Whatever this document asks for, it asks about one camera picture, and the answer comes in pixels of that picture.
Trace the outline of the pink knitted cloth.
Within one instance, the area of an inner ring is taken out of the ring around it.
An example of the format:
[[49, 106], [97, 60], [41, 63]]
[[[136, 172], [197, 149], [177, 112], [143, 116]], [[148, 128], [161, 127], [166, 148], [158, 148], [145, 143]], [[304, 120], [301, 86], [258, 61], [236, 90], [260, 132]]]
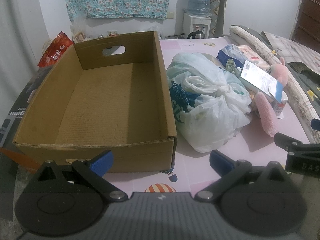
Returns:
[[278, 131], [277, 116], [264, 93], [257, 92], [255, 95], [255, 104], [259, 112], [264, 132], [273, 138]]

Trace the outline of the white water dispenser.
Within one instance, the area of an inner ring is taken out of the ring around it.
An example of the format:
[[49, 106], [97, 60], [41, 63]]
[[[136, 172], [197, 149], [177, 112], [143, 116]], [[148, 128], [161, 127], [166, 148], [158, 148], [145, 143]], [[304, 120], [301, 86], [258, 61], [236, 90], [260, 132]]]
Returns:
[[208, 38], [211, 20], [212, 19], [210, 17], [194, 16], [185, 12], [183, 16], [182, 30], [184, 38], [187, 38], [190, 33], [197, 30], [204, 33], [204, 38]]

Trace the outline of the green patterned small pack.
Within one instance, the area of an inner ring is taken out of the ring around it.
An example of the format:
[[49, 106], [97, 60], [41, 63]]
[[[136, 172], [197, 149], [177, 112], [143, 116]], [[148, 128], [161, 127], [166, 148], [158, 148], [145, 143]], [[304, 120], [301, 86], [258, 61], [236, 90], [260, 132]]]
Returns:
[[233, 59], [229, 58], [229, 59], [227, 60], [227, 62], [226, 62], [226, 64], [225, 64], [225, 69], [226, 69], [228, 72], [236, 75], [237, 69], [236, 69], [236, 64], [235, 64], [235, 62], [234, 62]]

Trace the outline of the rolled beige quilt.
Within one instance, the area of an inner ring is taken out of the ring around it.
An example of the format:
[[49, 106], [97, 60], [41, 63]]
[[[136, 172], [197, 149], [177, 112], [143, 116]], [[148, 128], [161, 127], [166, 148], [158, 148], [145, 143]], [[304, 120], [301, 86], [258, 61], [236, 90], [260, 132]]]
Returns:
[[283, 83], [289, 104], [310, 142], [319, 143], [319, 53], [298, 42], [242, 25], [232, 25], [230, 35], [239, 45], [248, 45], [268, 63], [267, 72]]

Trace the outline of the dark printed appliance box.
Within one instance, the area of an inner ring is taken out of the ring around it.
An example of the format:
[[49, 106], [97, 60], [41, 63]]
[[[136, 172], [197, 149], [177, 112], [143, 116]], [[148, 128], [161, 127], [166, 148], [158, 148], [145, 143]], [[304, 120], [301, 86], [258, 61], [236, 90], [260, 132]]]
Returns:
[[52, 68], [53, 65], [40, 68], [17, 97], [1, 126], [1, 147], [15, 149], [14, 146], [12, 147], [12, 140], [17, 131], [18, 125], [20, 124], [20, 121], [37, 89]]

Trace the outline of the checkered grey sheet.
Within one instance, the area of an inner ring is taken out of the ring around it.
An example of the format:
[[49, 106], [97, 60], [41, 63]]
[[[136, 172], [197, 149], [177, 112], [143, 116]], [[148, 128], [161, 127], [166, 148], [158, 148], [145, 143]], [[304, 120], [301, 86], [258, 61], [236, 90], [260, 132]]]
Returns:
[[274, 35], [261, 32], [276, 53], [283, 57], [296, 72], [311, 71], [319, 75], [319, 53], [300, 43]]

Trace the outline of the red snack bag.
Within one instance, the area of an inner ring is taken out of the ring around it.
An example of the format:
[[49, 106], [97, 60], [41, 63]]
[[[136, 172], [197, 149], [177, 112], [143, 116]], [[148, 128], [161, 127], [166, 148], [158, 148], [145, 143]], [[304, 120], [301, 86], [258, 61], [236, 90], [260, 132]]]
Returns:
[[56, 64], [63, 53], [71, 45], [73, 45], [73, 41], [63, 31], [61, 31], [44, 51], [37, 66], [42, 68]]

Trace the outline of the white blue box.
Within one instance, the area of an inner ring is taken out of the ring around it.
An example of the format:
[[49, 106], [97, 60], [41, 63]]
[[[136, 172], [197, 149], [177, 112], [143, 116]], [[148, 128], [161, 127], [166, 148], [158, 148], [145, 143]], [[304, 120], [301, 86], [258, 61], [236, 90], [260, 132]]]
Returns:
[[283, 85], [250, 61], [244, 62], [239, 80], [254, 93], [264, 93], [269, 102], [282, 100]]

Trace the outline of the blue white plastic pouch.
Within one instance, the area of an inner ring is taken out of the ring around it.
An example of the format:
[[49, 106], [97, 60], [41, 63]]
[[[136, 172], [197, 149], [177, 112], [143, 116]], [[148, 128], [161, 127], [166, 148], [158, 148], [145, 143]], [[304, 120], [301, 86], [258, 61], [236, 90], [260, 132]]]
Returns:
[[247, 60], [244, 53], [233, 44], [228, 44], [224, 48], [220, 49], [216, 57], [224, 66], [226, 66], [227, 61], [232, 59], [236, 67], [242, 68], [244, 62]]

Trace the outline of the white plastic bag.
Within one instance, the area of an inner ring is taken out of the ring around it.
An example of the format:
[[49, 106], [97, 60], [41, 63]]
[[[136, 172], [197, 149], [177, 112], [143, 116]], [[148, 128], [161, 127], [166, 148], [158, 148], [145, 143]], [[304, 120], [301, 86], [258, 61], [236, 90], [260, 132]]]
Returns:
[[199, 153], [217, 150], [251, 122], [249, 92], [201, 53], [178, 53], [166, 70], [177, 130]]

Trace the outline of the electric kettle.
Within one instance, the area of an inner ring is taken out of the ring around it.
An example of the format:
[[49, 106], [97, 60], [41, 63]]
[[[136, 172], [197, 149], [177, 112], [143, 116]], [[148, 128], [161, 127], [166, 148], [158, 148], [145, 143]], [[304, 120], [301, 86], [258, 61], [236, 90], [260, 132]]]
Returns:
[[198, 39], [205, 38], [204, 32], [200, 31], [200, 30], [193, 31], [187, 37], [187, 39], [196, 39], [196, 38], [198, 38]]

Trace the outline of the pink plush toy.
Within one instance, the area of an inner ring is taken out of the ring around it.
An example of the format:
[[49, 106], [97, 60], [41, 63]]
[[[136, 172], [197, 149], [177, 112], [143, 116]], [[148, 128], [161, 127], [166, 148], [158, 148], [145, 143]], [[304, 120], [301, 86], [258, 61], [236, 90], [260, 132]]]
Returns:
[[285, 66], [285, 59], [280, 57], [280, 63], [272, 64], [266, 72], [279, 81], [283, 87], [287, 85], [288, 82], [288, 69]]

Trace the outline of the brown wooden door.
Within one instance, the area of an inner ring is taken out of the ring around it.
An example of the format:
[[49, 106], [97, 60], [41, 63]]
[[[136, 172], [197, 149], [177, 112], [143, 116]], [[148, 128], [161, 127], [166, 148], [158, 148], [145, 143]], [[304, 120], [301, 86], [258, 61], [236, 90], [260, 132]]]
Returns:
[[319, 53], [320, 0], [301, 0], [291, 40]]

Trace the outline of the dark patterned blanket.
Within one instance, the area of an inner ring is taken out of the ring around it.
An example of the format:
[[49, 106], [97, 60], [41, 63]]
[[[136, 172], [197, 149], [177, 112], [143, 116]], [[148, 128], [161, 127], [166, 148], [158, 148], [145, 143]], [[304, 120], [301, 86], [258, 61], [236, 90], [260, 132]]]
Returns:
[[[242, 25], [231, 27], [230, 32], [239, 35], [240, 40], [255, 50], [267, 63], [271, 64], [272, 60], [280, 59], [280, 56], [261, 33]], [[300, 103], [301, 106], [312, 106], [319, 114], [319, 75], [311, 71], [298, 73], [289, 64], [285, 63], [285, 66], [308, 98], [306, 103]]]

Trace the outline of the brown cardboard box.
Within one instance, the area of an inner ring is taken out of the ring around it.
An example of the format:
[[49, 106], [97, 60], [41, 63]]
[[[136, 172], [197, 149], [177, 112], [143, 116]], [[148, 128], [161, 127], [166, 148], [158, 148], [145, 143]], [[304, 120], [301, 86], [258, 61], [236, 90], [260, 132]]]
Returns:
[[13, 142], [38, 164], [105, 150], [112, 172], [169, 170], [175, 119], [158, 35], [121, 34], [70, 46], [37, 89]]

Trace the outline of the pink tissue pack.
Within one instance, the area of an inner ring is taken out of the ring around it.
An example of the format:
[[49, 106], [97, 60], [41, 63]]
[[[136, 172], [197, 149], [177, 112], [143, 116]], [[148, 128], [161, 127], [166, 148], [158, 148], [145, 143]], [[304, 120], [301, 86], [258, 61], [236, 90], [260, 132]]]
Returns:
[[252, 48], [250, 48], [247, 45], [241, 45], [241, 46], [237, 46], [239, 48], [239, 50], [245, 55], [245, 57], [251, 61], [253, 64], [255, 64], [256, 66], [258, 66], [261, 69], [268, 69], [269, 68], [269, 64], [267, 64], [267, 62], [260, 57]]

